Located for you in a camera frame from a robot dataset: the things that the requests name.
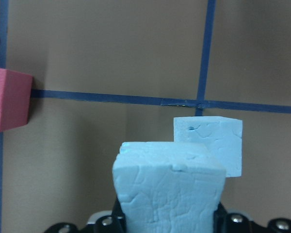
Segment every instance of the pink foam block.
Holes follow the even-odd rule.
[[[0,132],[28,121],[32,76],[0,68]]]

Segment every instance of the black plastic part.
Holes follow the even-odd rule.
[[[275,233],[291,233],[291,220],[287,218],[273,219],[269,221],[268,228],[271,229]]]
[[[99,218],[94,225],[95,233],[125,233],[120,220],[113,216]]]
[[[117,198],[116,198],[116,200],[114,202],[114,206],[113,206],[113,209],[112,209],[112,216],[119,220],[123,231],[126,232],[125,214],[123,213],[121,205],[120,205],[120,202],[118,201]]]
[[[227,212],[224,206],[219,203],[218,209],[213,213],[213,233],[222,233],[222,226]]]
[[[125,233],[126,219],[121,205],[116,199],[112,214],[99,218],[95,224],[87,225],[78,231],[75,225],[63,222],[51,226],[44,233],[59,233],[60,229],[64,229],[62,232],[68,233]],[[213,215],[213,233],[291,233],[291,220],[286,218],[273,219],[265,228],[250,221],[244,215],[227,213],[220,203]]]
[[[67,222],[57,223],[48,228],[44,233],[58,233],[61,229],[67,229],[69,233],[79,233],[76,225]]]

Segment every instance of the foam block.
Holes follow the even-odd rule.
[[[0,68],[0,132],[26,125],[32,76]]]
[[[212,233],[225,177],[198,143],[126,142],[113,165],[128,233]]]
[[[222,116],[192,116],[174,118],[174,141],[206,145],[226,168],[227,177],[242,174],[241,120]]]

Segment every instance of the screw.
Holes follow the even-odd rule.
[[[286,221],[279,220],[276,222],[276,226],[281,230],[289,230],[289,224]]]
[[[112,217],[107,217],[101,222],[104,226],[108,226],[112,223]]]
[[[58,233],[68,233],[70,231],[70,226],[69,225],[64,225]]]
[[[243,217],[241,215],[235,214],[231,216],[231,220],[235,223],[243,222]]]

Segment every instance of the bolt head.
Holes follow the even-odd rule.
[[[289,228],[290,228],[289,224],[283,220],[277,221],[276,226],[278,227],[278,229],[281,229],[281,230],[289,230]]]
[[[234,214],[231,216],[231,220],[235,223],[241,223],[243,222],[243,217],[239,214]]]
[[[108,226],[112,223],[112,217],[107,217],[101,222],[104,226]]]
[[[61,229],[59,229],[58,233],[69,233],[69,231],[70,231],[70,226],[64,225]]]

